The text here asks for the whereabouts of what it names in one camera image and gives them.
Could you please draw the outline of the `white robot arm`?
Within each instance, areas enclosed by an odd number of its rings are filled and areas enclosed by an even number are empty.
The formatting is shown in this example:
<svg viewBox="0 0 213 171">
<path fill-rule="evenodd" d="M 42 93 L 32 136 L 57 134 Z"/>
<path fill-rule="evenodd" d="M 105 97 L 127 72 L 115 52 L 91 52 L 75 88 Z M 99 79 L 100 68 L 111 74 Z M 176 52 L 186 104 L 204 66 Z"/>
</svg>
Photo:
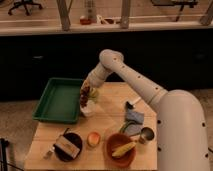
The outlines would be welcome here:
<svg viewBox="0 0 213 171">
<path fill-rule="evenodd" d="M 111 73 L 124 80 L 157 114 L 157 170 L 210 171 L 204 110 L 185 90 L 166 90 L 124 63 L 122 53 L 105 49 L 86 80 L 103 85 Z"/>
</svg>

